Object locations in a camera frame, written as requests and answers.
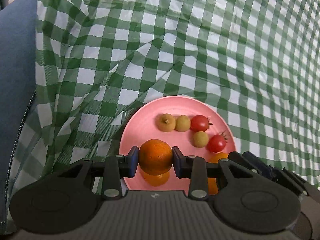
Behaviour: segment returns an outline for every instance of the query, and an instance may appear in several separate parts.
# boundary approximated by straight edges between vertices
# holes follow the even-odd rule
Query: yellow-green fruit
[[[171,132],[176,127],[176,119],[171,114],[163,114],[157,118],[156,125],[162,132]]]
[[[196,132],[193,135],[193,146],[197,148],[205,147],[209,142],[209,136],[205,132]]]
[[[190,129],[190,118],[186,115],[180,115],[176,120],[176,130],[178,132],[185,132]]]

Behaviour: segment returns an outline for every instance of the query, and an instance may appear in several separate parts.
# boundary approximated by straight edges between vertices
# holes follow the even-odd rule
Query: tablecloth
[[[38,0],[36,106],[7,203],[76,160],[117,154],[135,111],[168,95],[206,103],[238,152],[319,187],[319,11],[319,0]]]

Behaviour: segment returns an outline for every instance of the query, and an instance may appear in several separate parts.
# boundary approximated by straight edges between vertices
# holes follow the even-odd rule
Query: tomato
[[[226,143],[226,138],[223,135],[216,134],[209,140],[207,148],[211,152],[218,153],[225,148]]]
[[[190,129],[194,132],[205,132],[207,131],[209,125],[212,123],[209,122],[209,117],[203,115],[196,115],[191,119]]]

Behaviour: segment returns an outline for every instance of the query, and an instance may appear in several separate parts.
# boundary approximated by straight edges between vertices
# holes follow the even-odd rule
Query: white logo
[[[153,197],[153,198],[156,198],[156,197],[159,197],[160,195],[159,194],[157,194],[157,193],[153,193],[152,195],[151,195],[151,197]]]

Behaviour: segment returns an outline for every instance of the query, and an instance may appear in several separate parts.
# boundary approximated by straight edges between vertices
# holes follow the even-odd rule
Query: screw
[[[196,189],[191,192],[191,195],[195,198],[204,198],[207,193],[204,190]]]
[[[120,194],[120,192],[115,188],[106,189],[103,193],[106,197],[116,197]]]

